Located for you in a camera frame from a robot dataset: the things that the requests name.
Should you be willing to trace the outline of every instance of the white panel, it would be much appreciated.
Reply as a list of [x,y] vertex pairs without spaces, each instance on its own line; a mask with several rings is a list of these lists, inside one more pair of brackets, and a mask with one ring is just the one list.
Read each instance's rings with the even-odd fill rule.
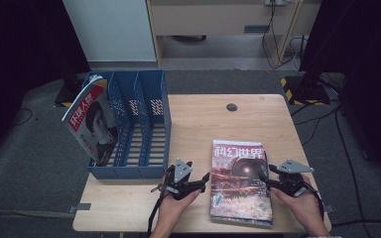
[[63,0],[88,61],[156,61],[145,0]]

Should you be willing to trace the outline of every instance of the magazine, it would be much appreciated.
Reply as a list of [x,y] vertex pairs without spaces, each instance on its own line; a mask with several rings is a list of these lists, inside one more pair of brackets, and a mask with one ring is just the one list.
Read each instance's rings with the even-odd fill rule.
[[94,166],[113,163],[119,133],[107,98],[107,79],[91,76],[62,121],[91,156]]
[[259,174],[268,176],[262,143],[212,143],[210,216],[215,220],[272,226],[271,196]]

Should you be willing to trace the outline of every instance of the person's arm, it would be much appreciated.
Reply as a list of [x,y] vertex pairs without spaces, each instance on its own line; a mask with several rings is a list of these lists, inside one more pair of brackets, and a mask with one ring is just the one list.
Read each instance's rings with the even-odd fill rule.
[[159,207],[157,225],[151,233],[151,238],[168,238],[179,221],[185,209],[197,198],[200,190],[190,193],[181,200],[166,196]]
[[[306,176],[303,176],[303,180],[311,183]],[[290,207],[296,219],[305,227],[309,235],[330,236],[322,221],[318,201],[311,192],[305,191],[299,197],[291,197],[274,187],[271,187],[271,191]]]

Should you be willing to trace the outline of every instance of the blue file holder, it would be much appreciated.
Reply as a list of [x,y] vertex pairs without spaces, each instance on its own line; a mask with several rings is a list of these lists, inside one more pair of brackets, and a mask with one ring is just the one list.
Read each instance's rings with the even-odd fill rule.
[[97,179],[160,179],[169,163],[172,121],[163,70],[91,71],[108,78],[118,144],[112,165],[89,171]]

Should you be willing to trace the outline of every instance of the tabletop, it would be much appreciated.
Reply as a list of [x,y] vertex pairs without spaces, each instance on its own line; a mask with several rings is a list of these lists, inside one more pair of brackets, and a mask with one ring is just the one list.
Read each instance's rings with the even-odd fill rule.
[[[279,94],[189,94],[169,95],[172,118],[170,165],[176,158],[192,161],[190,181],[200,180],[211,169],[213,140],[261,142],[270,165],[292,159],[308,161],[287,107]],[[317,188],[312,174],[306,174]],[[89,175],[73,221],[76,231],[146,232],[148,218],[158,199],[151,189],[159,179],[96,179]],[[183,213],[174,232],[285,233],[304,232],[290,209],[271,196],[274,225],[271,228],[221,223],[209,216],[210,185]],[[331,225],[327,214],[324,223]]]

